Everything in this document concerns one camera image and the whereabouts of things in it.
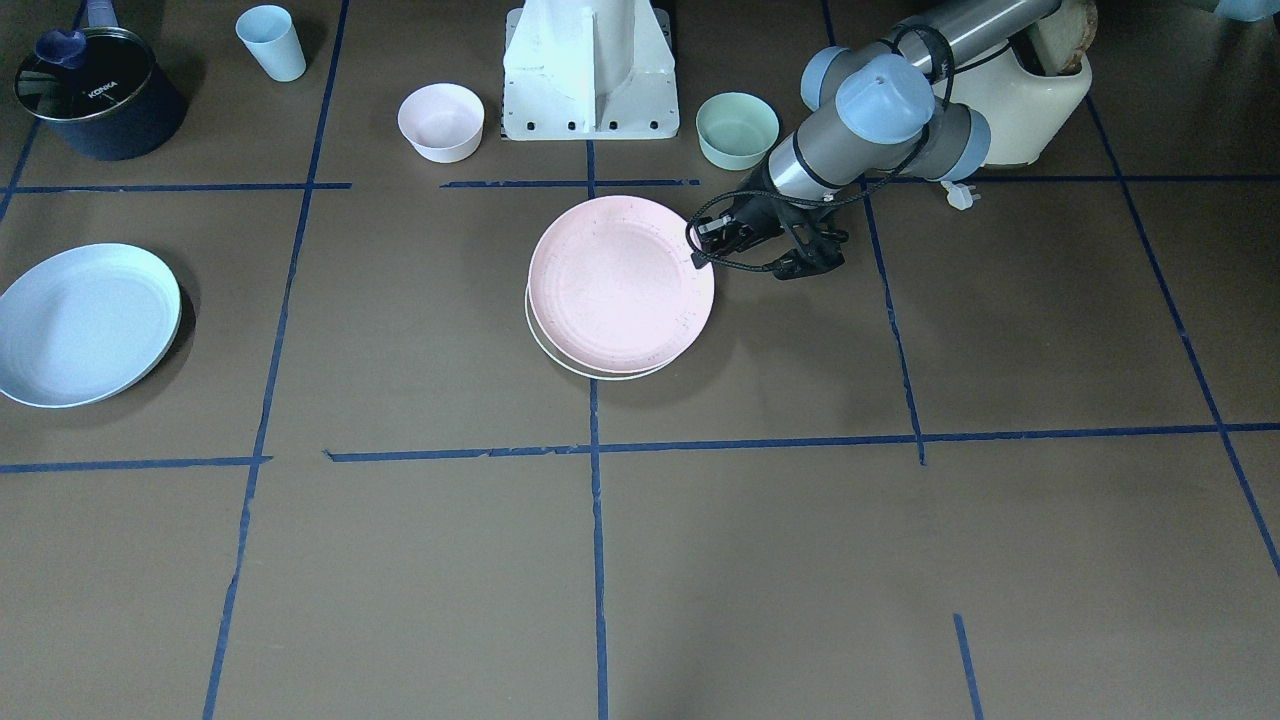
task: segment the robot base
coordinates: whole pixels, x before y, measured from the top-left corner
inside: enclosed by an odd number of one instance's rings
[[[511,140],[660,140],[680,129],[671,19],[648,0],[529,0],[507,15]]]

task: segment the pink plate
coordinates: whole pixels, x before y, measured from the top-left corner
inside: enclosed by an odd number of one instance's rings
[[[570,208],[529,264],[529,301],[547,340],[604,373],[671,363],[707,324],[714,290],[712,268],[689,258],[685,220],[643,197]]]

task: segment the stacked plates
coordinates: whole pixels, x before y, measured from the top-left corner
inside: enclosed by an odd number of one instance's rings
[[[55,255],[0,295],[0,392],[35,407],[110,397],[160,361],[180,307],[173,273],[141,247]]]
[[[643,197],[607,196],[571,208],[543,233],[525,315],[556,363],[625,380],[687,350],[713,295],[712,268],[694,268],[680,215]]]

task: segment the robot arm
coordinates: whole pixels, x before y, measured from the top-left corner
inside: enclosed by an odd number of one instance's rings
[[[780,279],[826,273],[844,263],[840,245],[847,234],[828,222],[837,208],[897,176],[954,182],[974,173],[991,145],[989,126],[978,111],[950,102],[950,91],[934,97],[932,83],[950,83],[956,63],[972,60],[1060,5],[1061,0],[952,0],[902,20],[890,37],[861,50],[818,53],[801,78],[801,96],[814,113],[739,190],[717,196],[690,220],[694,264],[771,272]],[[888,174],[836,200],[873,169]],[[730,199],[732,206],[718,218],[701,217]],[[794,247],[773,263],[726,259],[783,233]]]

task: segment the blue pot handle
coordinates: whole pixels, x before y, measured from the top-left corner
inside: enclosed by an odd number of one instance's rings
[[[88,15],[86,27],[120,27],[120,22],[115,19],[113,0],[87,0],[84,12]]]

